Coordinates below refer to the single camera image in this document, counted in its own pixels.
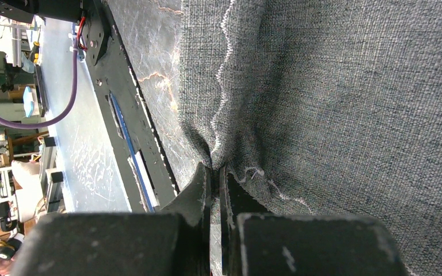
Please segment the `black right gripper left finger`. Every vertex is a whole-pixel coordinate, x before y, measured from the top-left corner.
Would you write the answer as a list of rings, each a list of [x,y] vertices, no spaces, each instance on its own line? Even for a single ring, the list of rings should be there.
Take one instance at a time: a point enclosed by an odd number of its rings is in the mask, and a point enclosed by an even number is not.
[[[190,184],[163,208],[182,217],[173,266],[178,275],[210,275],[211,170],[199,163]]]

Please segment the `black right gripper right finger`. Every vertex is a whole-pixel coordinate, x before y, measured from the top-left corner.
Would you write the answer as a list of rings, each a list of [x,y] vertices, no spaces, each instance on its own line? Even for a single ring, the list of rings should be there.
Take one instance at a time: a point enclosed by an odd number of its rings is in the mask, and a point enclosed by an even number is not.
[[[222,272],[231,274],[232,259],[235,256],[235,229],[237,217],[241,213],[267,213],[268,210],[253,198],[228,171],[226,166],[220,169],[220,219],[222,245]]]

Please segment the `grey cloth napkin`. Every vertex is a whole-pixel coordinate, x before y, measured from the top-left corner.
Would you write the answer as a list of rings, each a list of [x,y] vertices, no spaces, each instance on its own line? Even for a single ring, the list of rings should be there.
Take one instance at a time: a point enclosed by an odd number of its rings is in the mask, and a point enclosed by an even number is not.
[[[277,213],[362,214],[442,275],[442,1],[182,1],[179,121]]]

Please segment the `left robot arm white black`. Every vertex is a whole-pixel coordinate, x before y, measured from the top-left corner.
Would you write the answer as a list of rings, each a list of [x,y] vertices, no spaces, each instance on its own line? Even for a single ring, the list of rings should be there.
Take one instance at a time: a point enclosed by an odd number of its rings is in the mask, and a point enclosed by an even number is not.
[[[34,16],[74,22],[81,19],[92,1],[84,0],[0,0],[0,16],[31,23]]]

